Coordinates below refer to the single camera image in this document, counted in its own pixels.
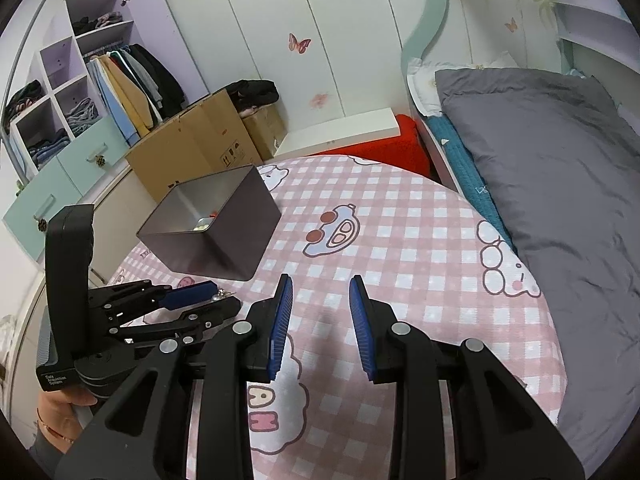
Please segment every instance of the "storage box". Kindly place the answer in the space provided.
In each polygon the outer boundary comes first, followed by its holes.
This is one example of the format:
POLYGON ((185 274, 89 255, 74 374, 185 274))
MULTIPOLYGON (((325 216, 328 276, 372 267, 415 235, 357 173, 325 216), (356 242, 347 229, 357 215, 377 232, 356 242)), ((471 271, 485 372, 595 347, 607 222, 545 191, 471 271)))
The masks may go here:
POLYGON ((261 107, 255 114, 242 120, 262 160, 273 158, 287 129, 275 104, 261 107))
POLYGON ((173 272, 250 280, 280 220, 255 166, 177 184, 138 231, 173 272))
POLYGON ((225 89, 158 126, 126 159, 156 202, 180 182, 262 163, 225 89))

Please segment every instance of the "table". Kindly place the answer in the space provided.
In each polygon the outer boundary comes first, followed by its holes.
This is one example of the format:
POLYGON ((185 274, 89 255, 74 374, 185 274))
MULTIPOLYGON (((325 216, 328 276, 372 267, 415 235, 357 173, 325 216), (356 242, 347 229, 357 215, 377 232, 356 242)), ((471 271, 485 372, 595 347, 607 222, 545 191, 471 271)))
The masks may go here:
MULTIPOLYGON (((293 280, 282 370, 268 386, 248 385, 257 479, 387 478, 395 393, 362 370, 348 304, 354 274, 432 339, 484 341, 558 419, 566 375, 544 297, 463 197, 350 156, 296 158, 260 173, 282 218, 252 280, 214 279, 243 302, 239 319, 273 295, 281 273, 293 280)), ((206 278, 170 272, 141 243, 110 283, 142 279, 185 286, 206 278)), ((159 310, 138 322, 167 319, 159 310)), ((190 452, 188 478, 194 464, 190 452)))

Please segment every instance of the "gray storage bin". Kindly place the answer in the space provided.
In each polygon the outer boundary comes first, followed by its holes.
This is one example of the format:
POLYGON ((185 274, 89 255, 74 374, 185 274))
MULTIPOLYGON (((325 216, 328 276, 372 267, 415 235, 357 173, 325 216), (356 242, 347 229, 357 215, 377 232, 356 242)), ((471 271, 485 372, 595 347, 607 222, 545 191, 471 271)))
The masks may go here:
POLYGON ((245 282, 280 216, 256 167, 241 166, 177 184, 138 238, 173 272, 245 282))

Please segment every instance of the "drawer handle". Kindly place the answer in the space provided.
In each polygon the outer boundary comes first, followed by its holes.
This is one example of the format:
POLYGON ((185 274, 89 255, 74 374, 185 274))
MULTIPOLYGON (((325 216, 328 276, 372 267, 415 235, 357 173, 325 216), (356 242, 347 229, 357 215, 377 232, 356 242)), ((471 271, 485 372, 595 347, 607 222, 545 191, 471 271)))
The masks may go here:
POLYGON ((93 150, 86 158, 87 162, 95 162, 99 168, 102 168, 107 161, 104 158, 103 153, 106 152, 109 147, 103 142, 98 148, 93 150))
POLYGON ((47 214, 47 211, 49 211, 49 209, 51 209, 51 207, 55 204, 55 202, 56 197, 50 194, 49 196, 47 196, 42 205, 37 209, 37 211, 33 214, 33 219, 38 224, 38 231, 40 231, 41 233, 47 230, 47 221, 44 217, 47 214))

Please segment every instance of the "gold bracelet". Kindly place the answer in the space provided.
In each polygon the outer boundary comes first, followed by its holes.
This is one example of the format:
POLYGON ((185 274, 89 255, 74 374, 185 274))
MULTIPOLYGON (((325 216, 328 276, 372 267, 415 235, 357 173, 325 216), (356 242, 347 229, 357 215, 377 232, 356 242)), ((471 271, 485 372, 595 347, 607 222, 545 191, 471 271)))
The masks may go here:
POLYGON ((69 444, 73 444, 76 441, 74 438, 69 438, 68 436, 59 434, 56 430, 54 430, 53 428, 50 428, 47 424, 45 424, 44 420, 42 420, 42 417, 40 416, 40 410, 38 408, 36 408, 36 413, 38 414, 38 420, 42 424, 42 427, 45 430, 49 431, 50 434, 58 438, 61 438, 62 440, 64 440, 65 442, 68 442, 69 444))

